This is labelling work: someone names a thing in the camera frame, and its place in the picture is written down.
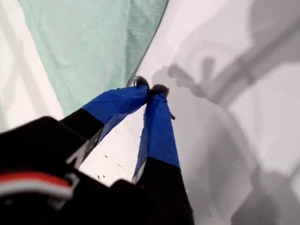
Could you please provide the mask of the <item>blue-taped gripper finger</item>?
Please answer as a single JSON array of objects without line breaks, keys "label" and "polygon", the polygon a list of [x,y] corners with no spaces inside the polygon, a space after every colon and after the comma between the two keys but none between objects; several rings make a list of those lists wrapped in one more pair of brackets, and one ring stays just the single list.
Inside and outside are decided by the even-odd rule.
[{"label": "blue-taped gripper finger", "polygon": [[85,139],[66,163],[79,168],[114,127],[146,103],[149,91],[147,80],[138,76],[133,86],[106,91],[63,118],[62,124]]},{"label": "blue-taped gripper finger", "polygon": [[156,84],[149,92],[135,167],[138,215],[145,225],[194,224],[181,174],[168,107],[169,89]]}]

